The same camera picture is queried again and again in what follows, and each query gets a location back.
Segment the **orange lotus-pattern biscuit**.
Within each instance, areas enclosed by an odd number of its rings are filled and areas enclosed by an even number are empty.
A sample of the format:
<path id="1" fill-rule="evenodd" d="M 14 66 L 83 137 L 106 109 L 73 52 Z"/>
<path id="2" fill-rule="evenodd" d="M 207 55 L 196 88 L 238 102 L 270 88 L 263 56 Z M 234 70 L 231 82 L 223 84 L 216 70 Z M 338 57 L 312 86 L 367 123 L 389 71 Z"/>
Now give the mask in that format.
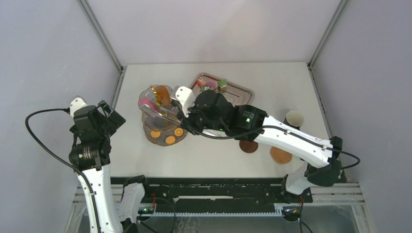
<path id="1" fill-rule="evenodd" d="M 180 136 L 182 136 L 183 134 L 184 134 L 184 130 L 183 130 L 182 128 L 176 128 L 176 129 L 174 130 L 174 135 L 177 136 L 177 137 L 180 137 Z"/>

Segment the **green round cake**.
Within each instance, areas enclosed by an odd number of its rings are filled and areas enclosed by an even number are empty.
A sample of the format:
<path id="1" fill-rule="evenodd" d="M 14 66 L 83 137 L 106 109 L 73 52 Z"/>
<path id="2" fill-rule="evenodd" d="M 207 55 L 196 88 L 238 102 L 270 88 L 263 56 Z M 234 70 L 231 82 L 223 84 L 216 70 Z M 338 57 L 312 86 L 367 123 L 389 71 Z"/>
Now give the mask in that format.
<path id="1" fill-rule="evenodd" d="M 228 81 L 226 79 L 222 79 L 217 81 L 218 91 L 224 92 L 227 89 Z"/>

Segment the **brown cookie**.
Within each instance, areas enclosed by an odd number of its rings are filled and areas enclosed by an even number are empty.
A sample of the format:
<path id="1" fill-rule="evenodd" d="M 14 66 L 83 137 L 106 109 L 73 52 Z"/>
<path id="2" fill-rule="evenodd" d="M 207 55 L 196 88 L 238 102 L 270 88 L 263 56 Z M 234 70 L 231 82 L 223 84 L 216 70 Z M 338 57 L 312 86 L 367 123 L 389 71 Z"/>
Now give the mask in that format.
<path id="1" fill-rule="evenodd" d="M 155 87 L 155 91 L 156 91 L 156 103 L 158 105 L 165 105 L 165 106 L 169 106 L 171 104 L 171 99 L 170 99 L 170 94 L 168 89 L 163 86 L 163 85 L 159 85 Z"/>

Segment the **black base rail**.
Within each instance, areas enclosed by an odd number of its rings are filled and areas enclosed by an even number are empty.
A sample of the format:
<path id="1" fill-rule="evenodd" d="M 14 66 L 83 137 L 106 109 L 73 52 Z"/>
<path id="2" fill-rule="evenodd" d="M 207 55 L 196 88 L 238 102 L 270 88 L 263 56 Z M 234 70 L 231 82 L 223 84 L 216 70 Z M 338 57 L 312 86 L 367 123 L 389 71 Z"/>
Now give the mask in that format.
<path id="1" fill-rule="evenodd" d="M 147 178 L 150 198 L 177 202 L 179 197 L 232 197 L 234 200 L 257 200 L 264 203 L 312 203 L 310 188 L 304 196 L 287 196 L 282 178 Z"/>

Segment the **pink red cake slice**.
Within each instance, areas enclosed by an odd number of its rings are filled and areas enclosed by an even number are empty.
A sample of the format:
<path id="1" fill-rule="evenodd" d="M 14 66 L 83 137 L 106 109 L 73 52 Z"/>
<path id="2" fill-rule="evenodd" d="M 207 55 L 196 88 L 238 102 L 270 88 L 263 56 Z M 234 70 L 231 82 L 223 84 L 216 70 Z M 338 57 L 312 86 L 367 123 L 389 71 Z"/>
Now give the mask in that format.
<path id="1" fill-rule="evenodd" d="M 200 87 L 207 86 L 207 81 L 203 77 L 198 77 L 196 82 Z"/>

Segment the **metal serving tray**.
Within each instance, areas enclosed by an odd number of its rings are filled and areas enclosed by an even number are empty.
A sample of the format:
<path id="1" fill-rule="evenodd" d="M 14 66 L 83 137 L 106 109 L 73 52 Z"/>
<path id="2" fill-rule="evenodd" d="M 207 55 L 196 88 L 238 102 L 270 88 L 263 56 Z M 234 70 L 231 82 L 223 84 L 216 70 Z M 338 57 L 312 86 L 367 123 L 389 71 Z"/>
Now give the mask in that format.
<path id="1" fill-rule="evenodd" d="M 208 73 L 204 73 L 204 72 L 200 73 L 193 81 L 193 84 L 190 86 L 190 89 L 193 90 L 193 93 L 195 96 L 198 96 L 204 91 L 207 91 L 207 89 L 205 89 L 205 86 L 200 87 L 197 84 L 196 80 L 198 77 L 203 77 L 207 82 L 212 81 L 212 82 L 217 83 L 217 81 L 222 80 L 222 78 L 219 78 L 217 76 L 214 76 Z M 213 91 L 216 93 L 222 94 L 234 106 L 250 104 L 254 98 L 254 92 L 251 89 L 240 86 L 238 84 L 234 84 L 233 82 L 229 82 L 229 81 L 228 81 L 226 91 L 219 92 L 218 88 Z"/>

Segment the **three-tier glass dessert stand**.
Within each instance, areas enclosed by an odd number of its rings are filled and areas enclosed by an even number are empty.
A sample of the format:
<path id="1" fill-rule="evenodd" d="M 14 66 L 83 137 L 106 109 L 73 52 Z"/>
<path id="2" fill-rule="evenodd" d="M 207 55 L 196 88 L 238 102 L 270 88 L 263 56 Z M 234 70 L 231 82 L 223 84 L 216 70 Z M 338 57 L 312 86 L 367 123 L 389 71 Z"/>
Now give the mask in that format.
<path id="1" fill-rule="evenodd" d="M 167 147 L 184 140 L 188 134 L 180 127 L 178 109 L 172 105 L 167 85 L 150 85 L 138 99 L 146 138 L 153 144 Z"/>

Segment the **orange round biscuit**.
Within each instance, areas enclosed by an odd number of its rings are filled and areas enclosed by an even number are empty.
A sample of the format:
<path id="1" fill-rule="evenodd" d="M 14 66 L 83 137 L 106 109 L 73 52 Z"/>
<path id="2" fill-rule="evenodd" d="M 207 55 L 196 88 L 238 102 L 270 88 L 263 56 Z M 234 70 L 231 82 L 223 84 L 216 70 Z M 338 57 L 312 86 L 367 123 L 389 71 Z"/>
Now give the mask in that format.
<path id="1" fill-rule="evenodd" d="M 152 138 L 159 138 L 159 137 L 161 136 L 161 132 L 159 132 L 159 131 L 151 131 L 151 132 L 150 132 L 150 136 L 151 136 Z"/>
<path id="2" fill-rule="evenodd" d="M 165 139 L 165 142 L 166 142 L 166 144 L 168 144 L 168 145 L 172 145 L 172 144 L 174 144 L 174 143 L 176 142 L 176 138 L 175 138 L 174 136 L 168 136 L 168 137 Z"/>

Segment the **light wooden round coaster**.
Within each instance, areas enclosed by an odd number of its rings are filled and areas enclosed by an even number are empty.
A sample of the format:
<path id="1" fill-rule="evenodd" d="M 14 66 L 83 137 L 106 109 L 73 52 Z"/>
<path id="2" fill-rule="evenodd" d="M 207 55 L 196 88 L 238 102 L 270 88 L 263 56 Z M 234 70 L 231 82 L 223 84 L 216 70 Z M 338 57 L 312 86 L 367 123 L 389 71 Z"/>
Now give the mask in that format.
<path id="1" fill-rule="evenodd" d="M 278 164 L 287 164 L 292 160 L 293 155 L 277 147 L 271 147 L 271 158 Z"/>

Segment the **dark brown round coaster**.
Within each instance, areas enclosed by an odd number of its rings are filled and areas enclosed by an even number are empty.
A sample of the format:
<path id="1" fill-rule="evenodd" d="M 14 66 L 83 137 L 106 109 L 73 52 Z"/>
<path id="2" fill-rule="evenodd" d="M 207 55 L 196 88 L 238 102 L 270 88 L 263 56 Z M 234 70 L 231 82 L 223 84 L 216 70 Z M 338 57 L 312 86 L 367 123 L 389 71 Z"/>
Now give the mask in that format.
<path id="1" fill-rule="evenodd" d="M 254 153 L 258 149 L 258 143 L 254 141 L 242 140 L 239 142 L 239 147 L 245 153 Z"/>

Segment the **pink purple cake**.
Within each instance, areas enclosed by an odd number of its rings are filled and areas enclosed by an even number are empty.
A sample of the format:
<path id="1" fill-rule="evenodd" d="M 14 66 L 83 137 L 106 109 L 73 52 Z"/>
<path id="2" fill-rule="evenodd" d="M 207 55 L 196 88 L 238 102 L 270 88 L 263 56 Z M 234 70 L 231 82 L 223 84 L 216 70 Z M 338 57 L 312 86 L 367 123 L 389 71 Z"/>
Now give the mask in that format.
<path id="1" fill-rule="evenodd" d="M 143 98 L 138 101 L 138 107 L 142 112 L 157 113 L 158 106 L 148 98 Z"/>

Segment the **black mug white inside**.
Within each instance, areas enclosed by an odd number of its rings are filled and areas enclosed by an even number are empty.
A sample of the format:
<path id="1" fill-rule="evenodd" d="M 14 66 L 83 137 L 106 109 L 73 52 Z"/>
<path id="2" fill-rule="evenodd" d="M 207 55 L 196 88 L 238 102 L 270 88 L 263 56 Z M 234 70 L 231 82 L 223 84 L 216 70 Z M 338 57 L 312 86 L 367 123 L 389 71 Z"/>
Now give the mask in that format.
<path id="1" fill-rule="evenodd" d="M 296 110 L 290 110 L 289 112 L 287 112 L 283 121 L 284 124 L 296 128 L 298 130 L 304 124 L 304 122 L 305 119 L 303 115 Z"/>

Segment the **pink round cake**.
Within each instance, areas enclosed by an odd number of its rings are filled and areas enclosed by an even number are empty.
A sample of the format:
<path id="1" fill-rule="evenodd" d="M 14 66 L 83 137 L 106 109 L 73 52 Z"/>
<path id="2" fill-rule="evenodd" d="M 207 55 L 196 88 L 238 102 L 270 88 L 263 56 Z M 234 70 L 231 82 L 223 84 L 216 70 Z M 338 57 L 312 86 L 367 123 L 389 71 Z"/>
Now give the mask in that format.
<path id="1" fill-rule="evenodd" d="M 218 88 L 218 85 L 216 82 L 209 81 L 205 85 L 205 89 L 207 90 L 216 90 L 217 88 Z"/>

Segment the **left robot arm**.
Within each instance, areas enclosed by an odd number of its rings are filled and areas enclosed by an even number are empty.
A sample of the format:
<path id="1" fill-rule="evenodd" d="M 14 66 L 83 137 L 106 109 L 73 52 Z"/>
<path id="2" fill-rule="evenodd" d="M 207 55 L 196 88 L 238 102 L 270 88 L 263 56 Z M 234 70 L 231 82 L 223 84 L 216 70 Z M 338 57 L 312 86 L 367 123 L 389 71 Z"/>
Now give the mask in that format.
<path id="1" fill-rule="evenodd" d="M 152 196 L 145 176 L 127 178 L 123 184 L 120 208 L 115 208 L 110 176 L 110 137 L 126 120 L 104 100 L 89 105 L 76 97 L 69 107 L 75 143 L 69 161 L 79 171 L 92 233 L 136 233 L 141 202 Z"/>

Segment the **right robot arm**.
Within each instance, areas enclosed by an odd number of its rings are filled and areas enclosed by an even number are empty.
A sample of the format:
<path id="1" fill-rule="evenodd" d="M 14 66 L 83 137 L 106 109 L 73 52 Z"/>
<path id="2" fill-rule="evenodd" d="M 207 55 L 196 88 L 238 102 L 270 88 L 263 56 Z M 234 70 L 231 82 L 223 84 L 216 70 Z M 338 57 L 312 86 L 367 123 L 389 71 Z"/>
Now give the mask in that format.
<path id="1" fill-rule="evenodd" d="M 331 187 L 339 179 L 340 138 L 309 135 L 252 105 L 234 106 L 213 90 L 195 96 L 191 89 L 181 86 L 171 94 L 171 100 L 178 108 L 181 127 L 193 135 L 266 144 L 302 159 L 304 164 L 283 178 L 280 191 L 287 202 L 295 201 L 309 187 Z"/>

